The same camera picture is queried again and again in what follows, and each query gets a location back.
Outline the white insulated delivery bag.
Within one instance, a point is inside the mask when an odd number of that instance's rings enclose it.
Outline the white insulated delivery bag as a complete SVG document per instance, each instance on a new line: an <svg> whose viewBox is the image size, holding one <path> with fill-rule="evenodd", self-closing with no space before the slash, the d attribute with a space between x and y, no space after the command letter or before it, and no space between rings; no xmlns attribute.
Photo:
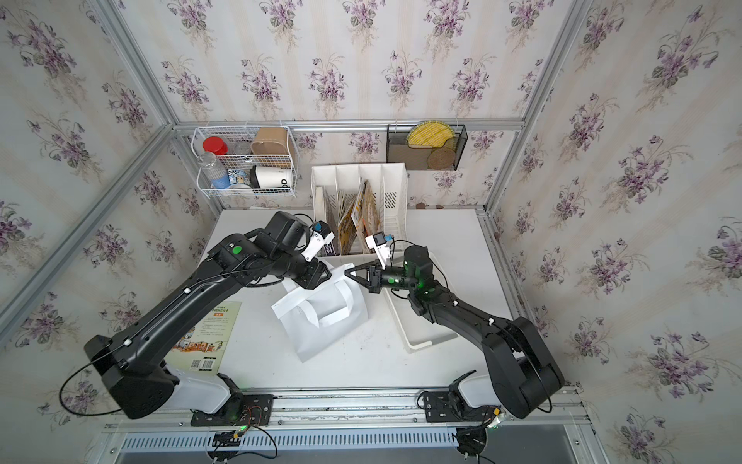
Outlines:
<svg viewBox="0 0 742 464"><path fill-rule="evenodd" d="M327 257L332 275L315 290L289 280L287 294L272 305L301 362L305 363L369 320L361 286L345 272L361 263L359 255Z"/></svg>

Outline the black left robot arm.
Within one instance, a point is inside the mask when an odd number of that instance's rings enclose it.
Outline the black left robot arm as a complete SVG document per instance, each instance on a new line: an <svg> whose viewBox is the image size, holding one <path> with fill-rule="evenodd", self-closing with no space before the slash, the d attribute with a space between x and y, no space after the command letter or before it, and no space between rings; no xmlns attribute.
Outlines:
<svg viewBox="0 0 742 464"><path fill-rule="evenodd" d="M245 396L225 374L169 367L166 355L213 309L244 288L267 285L267 276L314 290L332 274L318 258L334 234L326 222L308 225L287 212L268 225L231 234L208 251L197 269L163 301L114 336L84 346L102 384L131 420L160 409L187 409L215 421L245 417Z"/></svg>

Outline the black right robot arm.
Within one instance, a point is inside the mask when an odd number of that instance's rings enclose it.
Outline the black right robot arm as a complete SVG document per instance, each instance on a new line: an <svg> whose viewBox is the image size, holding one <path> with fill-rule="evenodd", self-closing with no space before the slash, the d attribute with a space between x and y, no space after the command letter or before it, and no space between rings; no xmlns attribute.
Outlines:
<svg viewBox="0 0 742 464"><path fill-rule="evenodd" d="M514 320L477 309L444 283L427 247L411 245L400 266L373 261L344 272L372 294L404 290L414 313L446 327L483 353L498 404L517 419L541 408L564 386L564 376L539 334L525 317Z"/></svg>

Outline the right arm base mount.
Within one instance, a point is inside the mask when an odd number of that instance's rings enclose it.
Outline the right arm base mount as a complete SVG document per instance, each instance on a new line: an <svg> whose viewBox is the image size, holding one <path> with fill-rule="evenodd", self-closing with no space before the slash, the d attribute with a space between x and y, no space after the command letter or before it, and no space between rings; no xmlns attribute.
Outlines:
<svg viewBox="0 0 742 464"><path fill-rule="evenodd" d="M475 370L456 378L445 389L420 391L415 399L427 423L492 425L504 413L488 374Z"/></svg>

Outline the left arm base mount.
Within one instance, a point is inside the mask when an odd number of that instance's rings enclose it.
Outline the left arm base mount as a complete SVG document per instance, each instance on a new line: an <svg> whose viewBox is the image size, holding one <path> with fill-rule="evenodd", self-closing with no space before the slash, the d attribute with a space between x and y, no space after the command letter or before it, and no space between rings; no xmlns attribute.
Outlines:
<svg viewBox="0 0 742 464"><path fill-rule="evenodd" d="M271 394L246 394L227 375L172 369L179 383L160 408L162 412L191 411L192 427L267 426L272 415Z"/></svg>

